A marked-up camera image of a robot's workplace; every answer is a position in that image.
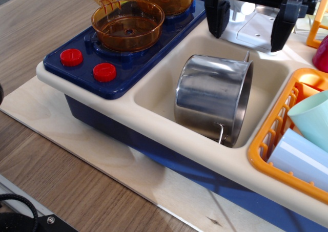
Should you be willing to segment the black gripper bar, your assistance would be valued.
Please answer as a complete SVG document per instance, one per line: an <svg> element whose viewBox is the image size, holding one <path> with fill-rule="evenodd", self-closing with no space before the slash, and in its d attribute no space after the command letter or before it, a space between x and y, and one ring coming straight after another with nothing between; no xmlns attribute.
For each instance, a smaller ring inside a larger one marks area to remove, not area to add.
<svg viewBox="0 0 328 232"><path fill-rule="evenodd" d="M282 50L298 15L313 14L318 0L237 0L279 8L271 33L271 52ZM209 32L220 38L230 18L229 0L204 0Z"/></svg>

